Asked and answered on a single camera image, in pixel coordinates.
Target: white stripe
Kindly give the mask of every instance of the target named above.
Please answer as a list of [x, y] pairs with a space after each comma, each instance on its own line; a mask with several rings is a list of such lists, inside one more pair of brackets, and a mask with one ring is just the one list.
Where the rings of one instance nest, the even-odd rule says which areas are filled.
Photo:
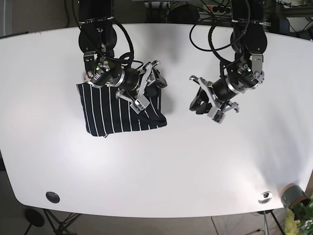
[[124, 132], [123, 123], [122, 123], [122, 114], [121, 114], [121, 99], [118, 99], [118, 108], [119, 108], [119, 119], [121, 120], [122, 132]]
[[76, 87], [77, 87], [78, 94], [79, 94], [80, 98], [82, 98], [82, 96], [80, 95], [79, 89], [78, 89], [78, 85], [76, 85]]
[[88, 121], [87, 108], [86, 108], [86, 100], [85, 100], [84, 85], [83, 85], [82, 88], [83, 88], [83, 97], [84, 97], [84, 105], [85, 105], [85, 113], [86, 113], [86, 118], [87, 118], [87, 124], [88, 124], [88, 128], [89, 128], [89, 133], [91, 133], [91, 131], [90, 131], [90, 126], [89, 126], [89, 121]]
[[129, 116], [129, 125], [131, 127], [131, 131], [133, 131], [132, 122], [131, 122], [131, 110], [130, 110], [131, 103], [128, 102], [128, 116]]
[[115, 133], [115, 130], [114, 130], [114, 125], [113, 125], [113, 119], [112, 119], [112, 107], [111, 107], [111, 87], [109, 87], [109, 105], [110, 105], [110, 115], [111, 115], [112, 130], [113, 130], [113, 133]]
[[150, 98], [150, 103], [151, 103], [151, 106], [152, 106], [152, 108], [153, 108], [153, 111], [155, 112], [155, 114], [157, 115], [157, 113], [156, 113], [156, 110], [155, 110], [155, 107], [153, 106], [153, 103], [152, 103], [152, 100], [151, 100], [151, 97], [149, 97]]
[[3, 35], [5, 36], [5, 9], [6, 9], [6, 0], [4, 0], [3, 4]]
[[102, 124], [103, 124], [104, 134], [105, 134], [105, 136], [107, 136], [108, 134], [107, 134], [107, 132], [106, 132], [106, 126], [105, 126], [104, 120], [103, 120], [101, 89], [100, 89], [100, 109], [101, 109], [101, 118], [102, 118]]
[[[146, 113], [147, 117], [149, 118], [149, 115], [148, 115], [146, 110], [145, 110], [145, 113]], [[150, 125], [148, 125], [148, 128], [150, 129]]]
[[140, 125], [140, 120], [138, 119], [138, 123], [139, 123], [139, 130], [141, 131], [141, 125]]
[[159, 99], [159, 96], [157, 97], [157, 109], [158, 109], [159, 111], [161, 111], [160, 106], [159, 106], [159, 103], [158, 103], [158, 99]]
[[90, 85], [90, 97], [91, 97], [91, 111], [92, 111], [92, 116], [93, 116], [94, 127], [96, 128], [97, 136], [99, 136], [96, 119], [94, 118], [94, 112], [93, 112], [92, 86], [91, 85]]

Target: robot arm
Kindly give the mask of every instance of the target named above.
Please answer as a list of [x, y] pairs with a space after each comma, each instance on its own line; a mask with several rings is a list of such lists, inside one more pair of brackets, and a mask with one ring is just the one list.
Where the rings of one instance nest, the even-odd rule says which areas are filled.
[[[160, 63], [158, 60], [148, 62], [140, 71], [131, 67], [132, 62], [142, 62], [134, 60], [133, 44], [125, 28], [113, 17], [112, 4], [112, 0], [79, 2], [79, 21], [82, 23], [79, 47], [84, 53], [85, 81], [95, 88], [118, 88], [116, 98], [129, 101], [133, 110], [139, 114], [150, 104], [144, 95], [149, 95], [145, 89], [162, 89], [167, 84], [156, 69]], [[117, 35], [113, 23], [124, 32], [130, 47], [130, 52], [120, 58], [114, 58]]]
[[[230, 62], [223, 59], [215, 51], [212, 41], [209, 40], [213, 53], [221, 61], [220, 79], [212, 83], [201, 77], [190, 77], [190, 80], [200, 85], [200, 89], [190, 105], [190, 110], [196, 111], [196, 114], [208, 114], [218, 123], [222, 122], [225, 112], [232, 109], [236, 112], [239, 111], [239, 105], [230, 101], [233, 97], [246, 90], [257, 88], [264, 80], [262, 64], [267, 39], [263, 29], [265, 24], [263, 2], [262, 0], [248, 0], [247, 4], [242, 0], [233, 0], [232, 10], [233, 33], [230, 41], [235, 51], [235, 60]], [[215, 27], [216, 24], [211, 26], [210, 37], [212, 37]]]

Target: power strip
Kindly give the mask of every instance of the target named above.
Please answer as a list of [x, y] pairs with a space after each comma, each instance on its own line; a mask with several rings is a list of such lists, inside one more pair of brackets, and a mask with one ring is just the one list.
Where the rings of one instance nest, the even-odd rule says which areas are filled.
[[224, 15], [224, 16], [231, 16], [231, 8], [229, 6], [217, 6], [217, 5], [206, 5], [203, 6], [204, 10], [211, 10], [214, 15]]

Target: black and white striped fabric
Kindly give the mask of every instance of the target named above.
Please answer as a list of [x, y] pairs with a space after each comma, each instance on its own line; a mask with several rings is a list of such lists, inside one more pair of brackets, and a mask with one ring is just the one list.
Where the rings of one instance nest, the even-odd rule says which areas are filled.
[[126, 131], [144, 131], [166, 126], [166, 118], [161, 110], [161, 90], [157, 95], [147, 97], [150, 105], [139, 115], [130, 107], [130, 103], [119, 99], [115, 93], [118, 88], [106, 86], [98, 89], [87, 83], [77, 85], [84, 110], [86, 129], [93, 136]]

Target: plant pot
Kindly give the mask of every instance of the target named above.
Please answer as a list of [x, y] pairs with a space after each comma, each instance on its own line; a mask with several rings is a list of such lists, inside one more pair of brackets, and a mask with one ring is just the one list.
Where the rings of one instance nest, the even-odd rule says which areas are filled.
[[307, 206], [310, 202], [309, 197], [307, 197], [304, 191], [295, 184], [287, 185], [280, 193], [280, 199], [284, 207], [293, 210], [293, 206], [297, 202], [302, 202]]

